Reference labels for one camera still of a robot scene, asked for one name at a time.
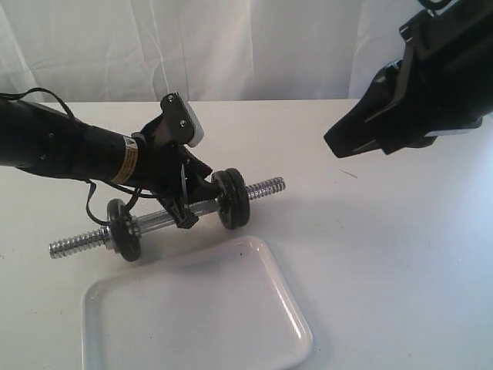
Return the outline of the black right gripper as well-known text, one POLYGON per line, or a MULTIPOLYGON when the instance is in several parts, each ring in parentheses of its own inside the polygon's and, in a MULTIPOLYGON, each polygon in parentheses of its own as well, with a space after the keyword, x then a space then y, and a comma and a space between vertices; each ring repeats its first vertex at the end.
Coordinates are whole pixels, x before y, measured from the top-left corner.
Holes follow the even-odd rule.
POLYGON ((404 23, 424 86, 418 120, 404 122, 408 67, 381 68, 359 102, 325 134, 337 157, 421 149, 438 136, 469 133, 492 113, 492 2, 422 1, 404 23))

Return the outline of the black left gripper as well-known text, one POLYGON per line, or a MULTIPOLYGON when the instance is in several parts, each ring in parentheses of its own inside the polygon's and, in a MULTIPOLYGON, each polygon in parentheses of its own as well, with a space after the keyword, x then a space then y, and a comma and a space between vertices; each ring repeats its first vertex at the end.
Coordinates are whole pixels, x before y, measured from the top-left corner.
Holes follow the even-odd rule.
POLYGON ((138 161, 130 177, 132 195, 142 197, 144 190, 149 191, 147 197, 159 200, 178 228, 190 229, 199 218, 186 202, 215 200, 222 193, 222 173, 212 173, 188 150, 189 146, 160 139, 160 123, 161 119, 153 119, 132 135, 139 144, 138 161))

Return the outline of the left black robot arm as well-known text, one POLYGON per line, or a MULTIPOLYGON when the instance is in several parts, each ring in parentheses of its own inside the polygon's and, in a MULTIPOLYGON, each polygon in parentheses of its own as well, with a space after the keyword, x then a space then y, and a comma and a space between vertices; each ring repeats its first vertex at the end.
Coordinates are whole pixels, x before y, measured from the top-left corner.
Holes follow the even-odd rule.
POLYGON ((90 190, 101 181, 138 199, 157 200, 181 228, 198 218, 190 204, 220 194, 207 181, 212 170, 189 148, 203 130, 178 92, 160 101, 162 112, 139 132, 123 135, 76 118, 63 100, 60 110, 28 102, 25 94, 1 95, 1 164, 41 177, 85 182, 90 190))

